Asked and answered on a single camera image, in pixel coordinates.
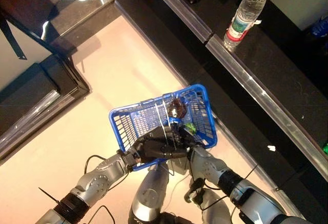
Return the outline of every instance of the blue object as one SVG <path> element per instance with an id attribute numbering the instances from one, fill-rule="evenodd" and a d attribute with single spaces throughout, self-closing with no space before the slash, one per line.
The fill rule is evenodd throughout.
<path id="1" fill-rule="evenodd" d="M 120 149 L 126 151 L 140 136 L 161 126 L 161 123 L 167 126 L 167 106 L 175 98 L 180 98 L 187 107 L 186 115 L 178 121 L 183 124 L 193 123 L 197 129 L 194 137 L 202 142 L 205 148 L 215 146 L 217 136 L 207 91 L 204 86 L 196 84 L 164 94 L 162 97 L 112 110 L 109 113 L 109 120 Z M 177 119 L 169 118 L 169 121 L 177 122 Z M 133 170 L 137 171 L 162 161 L 165 159 L 156 159 L 137 165 Z"/>
<path id="2" fill-rule="evenodd" d="M 328 15 L 323 16 L 311 27 L 311 33 L 316 37 L 325 37 L 328 34 Z"/>

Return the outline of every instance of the beige floor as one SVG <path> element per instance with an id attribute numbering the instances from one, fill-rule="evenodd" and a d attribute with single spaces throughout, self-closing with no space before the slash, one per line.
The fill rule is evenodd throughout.
<path id="1" fill-rule="evenodd" d="M 86 159 L 92 154 L 109 157 L 118 145 L 108 121 L 108 113 L 163 93 L 181 89 L 179 81 L 150 47 L 122 18 L 87 40 L 73 60 L 92 88 L 92 93 L 66 115 L 38 135 L 0 167 L 0 223 L 34 223 L 55 203 L 37 187 L 57 199 L 64 197 L 81 177 Z M 227 139 L 218 132 L 218 145 L 211 153 L 226 161 L 235 172 L 246 176 L 251 167 Z M 98 164 L 92 159 L 89 169 Z M 100 205 L 106 205 L 116 223 L 127 223 L 133 196 L 147 170 L 131 173 L 93 207 L 81 223 L 88 222 Z M 184 176 L 170 176 L 164 206 L 176 183 Z M 249 179 L 263 190 L 270 189 L 256 174 Z M 179 183 L 167 212 L 201 223 L 201 211 L 186 203 L 190 177 Z M 234 224 L 242 223 L 237 213 Z M 101 210 L 93 223 L 111 223 Z"/>

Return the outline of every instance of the water bottle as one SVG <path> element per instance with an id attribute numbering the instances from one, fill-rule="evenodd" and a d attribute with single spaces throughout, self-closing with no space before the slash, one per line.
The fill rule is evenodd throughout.
<path id="1" fill-rule="evenodd" d="M 224 46 L 233 51 L 245 37 L 248 30 L 258 24 L 257 17 L 264 8 L 267 0 L 242 0 L 235 16 L 231 20 L 229 29 L 223 39 Z"/>

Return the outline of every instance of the robot forearm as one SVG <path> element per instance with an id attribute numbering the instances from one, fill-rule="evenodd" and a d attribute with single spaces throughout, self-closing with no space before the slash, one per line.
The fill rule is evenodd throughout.
<path id="1" fill-rule="evenodd" d="M 94 170 L 83 175 L 69 194 L 49 210 L 36 224 L 76 224 L 86 212 L 108 192 L 110 186 L 127 174 L 140 158 L 131 148 L 100 163 Z"/>
<path id="2" fill-rule="evenodd" d="M 204 148 L 195 147 L 190 162 L 194 178 L 207 179 L 217 185 L 240 210 L 245 223 L 270 224 L 277 216 L 285 215 L 275 199 L 233 172 Z"/>

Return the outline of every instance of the green bottle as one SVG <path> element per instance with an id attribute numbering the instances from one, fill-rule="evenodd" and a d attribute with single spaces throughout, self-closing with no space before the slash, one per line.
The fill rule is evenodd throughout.
<path id="1" fill-rule="evenodd" d="M 323 152 L 324 152 L 326 155 L 328 155 L 328 143 L 326 143 L 326 144 L 322 147 L 322 149 L 323 149 Z"/>

